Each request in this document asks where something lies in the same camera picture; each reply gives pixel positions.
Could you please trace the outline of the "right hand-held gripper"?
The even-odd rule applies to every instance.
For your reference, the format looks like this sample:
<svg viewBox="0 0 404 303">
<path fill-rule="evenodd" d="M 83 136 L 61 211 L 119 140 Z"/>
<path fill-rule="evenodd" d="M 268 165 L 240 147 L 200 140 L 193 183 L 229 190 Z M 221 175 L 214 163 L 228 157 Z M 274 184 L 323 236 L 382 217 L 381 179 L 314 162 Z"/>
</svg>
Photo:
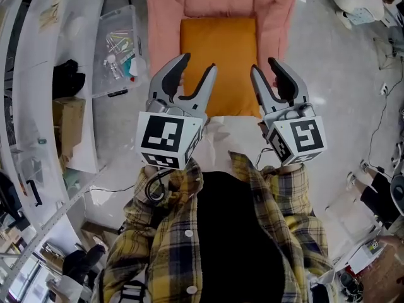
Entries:
<svg viewBox="0 0 404 303">
<path fill-rule="evenodd" d="M 307 86 L 289 65 L 274 57 L 268 58 L 268 64 L 275 74 L 272 85 L 258 65 L 250 70 L 258 104 L 265 113 L 260 123 L 264 138 L 282 166 L 311 161 L 327 150 L 322 117 L 306 103 Z"/>
</svg>

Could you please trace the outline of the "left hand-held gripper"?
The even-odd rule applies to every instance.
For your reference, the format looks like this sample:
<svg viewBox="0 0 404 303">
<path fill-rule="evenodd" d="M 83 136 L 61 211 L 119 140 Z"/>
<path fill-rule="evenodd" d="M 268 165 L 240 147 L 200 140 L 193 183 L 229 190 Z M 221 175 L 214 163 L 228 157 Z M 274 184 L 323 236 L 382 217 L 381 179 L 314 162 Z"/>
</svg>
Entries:
<svg viewBox="0 0 404 303">
<path fill-rule="evenodd" d="M 151 79 L 148 107 L 140 112 L 136 130 L 136 153 L 154 167 L 183 170 L 201 139 L 206 108 L 218 68 L 212 63 L 189 96 L 177 93 L 182 74 L 191 58 L 181 54 L 164 65 Z"/>
</svg>

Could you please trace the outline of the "orange cushion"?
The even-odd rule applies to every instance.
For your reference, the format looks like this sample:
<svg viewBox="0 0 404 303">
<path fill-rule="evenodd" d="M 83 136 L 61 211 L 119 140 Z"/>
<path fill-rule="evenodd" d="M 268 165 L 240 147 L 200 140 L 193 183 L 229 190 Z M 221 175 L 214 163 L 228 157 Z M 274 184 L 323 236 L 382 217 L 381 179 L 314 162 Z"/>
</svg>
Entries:
<svg viewBox="0 0 404 303">
<path fill-rule="evenodd" d="M 256 23 L 253 18 L 189 18 L 181 21 L 181 52 L 191 58 L 184 71 L 184 94 L 195 91 L 211 64 L 218 68 L 206 107 L 208 117 L 260 118 L 250 79 L 257 64 Z"/>
</svg>

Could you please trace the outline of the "person's left forearm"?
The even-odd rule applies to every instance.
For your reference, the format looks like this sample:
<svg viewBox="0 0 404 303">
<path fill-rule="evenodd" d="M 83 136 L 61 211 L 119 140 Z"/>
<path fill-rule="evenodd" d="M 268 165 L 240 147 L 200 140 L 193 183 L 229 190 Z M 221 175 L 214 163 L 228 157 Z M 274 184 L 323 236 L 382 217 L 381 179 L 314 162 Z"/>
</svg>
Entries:
<svg viewBox="0 0 404 303">
<path fill-rule="evenodd" d="M 133 199 L 124 207 L 123 232 L 155 233 L 162 221 L 176 215 L 203 186 L 202 171 L 194 159 L 190 159 L 184 170 L 175 170 L 166 178 L 168 184 L 160 184 L 159 180 L 146 176 L 145 168 L 140 170 Z"/>
</svg>

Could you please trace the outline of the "person's right forearm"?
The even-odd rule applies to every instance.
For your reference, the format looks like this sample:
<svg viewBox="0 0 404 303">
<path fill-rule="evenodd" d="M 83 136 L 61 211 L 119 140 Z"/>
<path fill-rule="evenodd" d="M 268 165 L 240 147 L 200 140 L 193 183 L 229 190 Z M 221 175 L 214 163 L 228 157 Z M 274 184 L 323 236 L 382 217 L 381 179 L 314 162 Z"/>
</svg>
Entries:
<svg viewBox="0 0 404 303">
<path fill-rule="evenodd" d="M 314 217 L 309 201 L 309 178 L 304 164 L 274 168 L 265 166 L 261 174 L 284 217 Z"/>
</svg>

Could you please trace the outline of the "clear plastic storage bin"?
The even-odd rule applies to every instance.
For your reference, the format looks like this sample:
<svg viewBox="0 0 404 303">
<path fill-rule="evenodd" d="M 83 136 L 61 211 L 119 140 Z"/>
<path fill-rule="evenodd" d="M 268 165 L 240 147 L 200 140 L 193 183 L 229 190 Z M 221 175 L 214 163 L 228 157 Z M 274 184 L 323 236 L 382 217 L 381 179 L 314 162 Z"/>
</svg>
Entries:
<svg viewBox="0 0 404 303">
<path fill-rule="evenodd" d="M 122 93 L 148 80 L 137 24 L 132 5 L 100 17 L 93 62 L 93 98 Z"/>
</svg>

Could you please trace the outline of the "black tripod stand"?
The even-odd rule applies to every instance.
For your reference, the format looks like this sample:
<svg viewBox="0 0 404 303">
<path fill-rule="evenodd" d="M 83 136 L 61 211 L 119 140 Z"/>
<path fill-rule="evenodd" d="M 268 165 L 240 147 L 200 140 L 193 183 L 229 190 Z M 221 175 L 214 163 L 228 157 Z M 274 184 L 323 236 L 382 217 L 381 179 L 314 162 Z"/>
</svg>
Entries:
<svg viewBox="0 0 404 303">
<path fill-rule="evenodd" d="M 404 39 L 374 37 L 373 42 L 380 71 L 392 69 L 398 63 L 404 63 Z"/>
</svg>

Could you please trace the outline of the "black crumpled bag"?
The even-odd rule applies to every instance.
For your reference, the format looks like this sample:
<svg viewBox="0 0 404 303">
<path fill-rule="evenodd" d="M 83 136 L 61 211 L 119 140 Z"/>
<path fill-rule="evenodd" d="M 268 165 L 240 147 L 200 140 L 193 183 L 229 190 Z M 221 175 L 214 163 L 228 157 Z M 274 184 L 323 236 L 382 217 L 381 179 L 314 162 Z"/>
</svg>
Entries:
<svg viewBox="0 0 404 303">
<path fill-rule="evenodd" d="M 54 66 L 52 99 L 74 97 L 85 84 L 85 73 L 78 72 L 78 63 L 72 59 Z"/>
</svg>

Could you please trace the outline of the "brown cardboard box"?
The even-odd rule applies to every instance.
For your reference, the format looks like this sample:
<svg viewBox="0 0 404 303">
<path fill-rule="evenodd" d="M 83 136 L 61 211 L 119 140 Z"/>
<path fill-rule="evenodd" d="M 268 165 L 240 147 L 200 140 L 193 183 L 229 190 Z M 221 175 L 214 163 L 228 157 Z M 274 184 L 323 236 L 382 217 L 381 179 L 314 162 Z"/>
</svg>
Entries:
<svg viewBox="0 0 404 303">
<path fill-rule="evenodd" d="M 81 143 L 86 100 L 77 97 L 58 98 L 52 101 L 54 133 L 58 154 L 73 157 L 73 148 Z"/>
</svg>

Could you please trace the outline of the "mint green container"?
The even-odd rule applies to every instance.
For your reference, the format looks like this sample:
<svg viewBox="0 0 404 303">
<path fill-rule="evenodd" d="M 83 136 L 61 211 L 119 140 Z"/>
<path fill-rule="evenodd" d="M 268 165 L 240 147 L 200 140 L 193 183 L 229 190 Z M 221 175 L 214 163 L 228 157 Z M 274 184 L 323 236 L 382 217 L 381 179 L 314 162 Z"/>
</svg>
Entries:
<svg viewBox="0 0 404 303">
<path fill-rule="evenodd" d="M 66 170 L 62 174 L 62 178 L 64 180 L 64 185 L 67 191 L 70 191 L 72 189 L 81 189 L 81 171 L 66 168 Z"/>
</svg>

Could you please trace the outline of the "person's body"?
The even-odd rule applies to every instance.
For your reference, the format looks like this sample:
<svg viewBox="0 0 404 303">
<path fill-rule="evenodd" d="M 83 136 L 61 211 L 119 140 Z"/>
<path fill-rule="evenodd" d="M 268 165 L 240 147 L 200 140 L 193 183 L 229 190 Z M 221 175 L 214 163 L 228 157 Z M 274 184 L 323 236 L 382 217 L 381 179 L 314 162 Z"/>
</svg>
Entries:
<svg viewBox="0 0 404 303">
<path fill-rule="evenodd" d="M 214 117 L 203 186 L 155 233 L 121 231 L 91 303 L 338 303 L 316 217 L 284 217 L 261 170 Z"/>
</svg>

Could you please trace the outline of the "white shelving unit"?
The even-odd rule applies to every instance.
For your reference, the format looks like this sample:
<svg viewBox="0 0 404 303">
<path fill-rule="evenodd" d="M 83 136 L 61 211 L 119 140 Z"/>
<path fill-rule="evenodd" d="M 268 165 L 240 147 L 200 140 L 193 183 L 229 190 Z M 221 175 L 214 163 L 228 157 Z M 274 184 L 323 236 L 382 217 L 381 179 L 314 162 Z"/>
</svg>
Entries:
<svg viewBox="0 0 404 303">
<path fill-rule="evenodd" d="M 69 232 L 59 226 L 68 220 L 75 232 L 85 218 L 83 190 L 66 189 L 57 157 L 52 115 L 52 78 L 56 65 L 73 59 L 86 74 L 79 96 L 86 100 L 83 139 L 73 166 L 80 169 L 83 187 L 98 172 L 93 132 L 92 76 L 98 21 L 104 0 L 31 0 L 23 20 L 13 71 L 13 126 L 10 145 L 4 114 L 4 70 L 11 32 L 23 0 L 4 0 L 0 24 L 0 142 L 5 171 L 15 185 L 23 212 L 35 236 L 7 271 L 0 288 L 5 302 L 18 274 L 49 237 L 67 246 Z"/>
</svg>

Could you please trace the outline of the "grey office chair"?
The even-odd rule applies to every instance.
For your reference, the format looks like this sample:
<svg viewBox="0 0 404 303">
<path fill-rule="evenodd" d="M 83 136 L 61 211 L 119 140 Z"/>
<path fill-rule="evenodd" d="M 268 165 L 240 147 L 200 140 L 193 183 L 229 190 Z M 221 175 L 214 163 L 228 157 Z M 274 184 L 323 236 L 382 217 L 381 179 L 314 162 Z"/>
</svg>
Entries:
<svg viewBox="0 0 404 303">
<path fill-rule="evenodd" d="M 404 176 L 398 174 L 391 180 L 390 193 L 397 209 L 404 215 Z"/>
</svg>

